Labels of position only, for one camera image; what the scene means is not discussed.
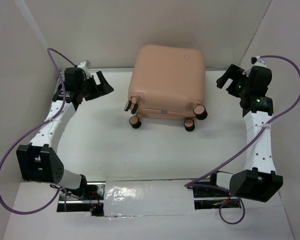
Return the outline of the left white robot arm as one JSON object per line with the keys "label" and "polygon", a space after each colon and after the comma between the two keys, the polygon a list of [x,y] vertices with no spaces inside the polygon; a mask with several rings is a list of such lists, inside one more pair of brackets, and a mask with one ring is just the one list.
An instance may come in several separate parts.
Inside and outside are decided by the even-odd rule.
{"label": "left white robot arm", "polygon": [[19,145],[16,156],[22,178],[29,182],[50,183],[64,187],[78,200],[87,197],[89,187],[84,175],[65,169],[57,155],[60,139],[82,101],[90,101],[114,91],[101,71],[95,75],[84,66],[64,70],[52,97],[47,124],[27,145]]}

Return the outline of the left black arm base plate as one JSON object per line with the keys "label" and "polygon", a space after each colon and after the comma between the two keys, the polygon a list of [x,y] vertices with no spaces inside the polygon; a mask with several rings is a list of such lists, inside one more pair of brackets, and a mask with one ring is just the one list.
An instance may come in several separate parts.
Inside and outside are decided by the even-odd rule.
{"label": "left black arm base plate", "polygon": [[105,181],[88,182],[87,192],[78,196],[70,190],[59,192],[57,213],[88,213],[91,216],[104,216]]}

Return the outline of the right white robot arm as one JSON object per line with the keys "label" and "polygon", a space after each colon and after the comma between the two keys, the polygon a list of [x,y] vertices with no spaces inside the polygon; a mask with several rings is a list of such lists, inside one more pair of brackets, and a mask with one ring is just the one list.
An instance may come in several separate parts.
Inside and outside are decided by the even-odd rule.
{"label": "right white robot arm", "polygon": [[267,202],[283,185],[283,177],[276,173],[272,158],[268,123],[274,113],[273,100],[266,96],[272,71],[264,63],[255,63],[247,70],[231,64],[216,81],[217,87],[221,89],[229,79],[232,82],[226,90],[240,98],[247,142],[255,142],[246,151],[244,169],[235,174],[214,173],[208,190],[213,196],[220,196],[227,189],[235,197]]}

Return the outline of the pink suitcase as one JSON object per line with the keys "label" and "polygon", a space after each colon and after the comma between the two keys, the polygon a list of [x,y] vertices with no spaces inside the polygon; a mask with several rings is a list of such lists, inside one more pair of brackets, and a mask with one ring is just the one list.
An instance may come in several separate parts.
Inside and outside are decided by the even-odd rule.
{"label": "pink suitcase", "polygon": [[178,120],[186,131],[207,118],[206,65],[194,48],[148,44],[137,55],[124,110],[138,129],[143,118]]}

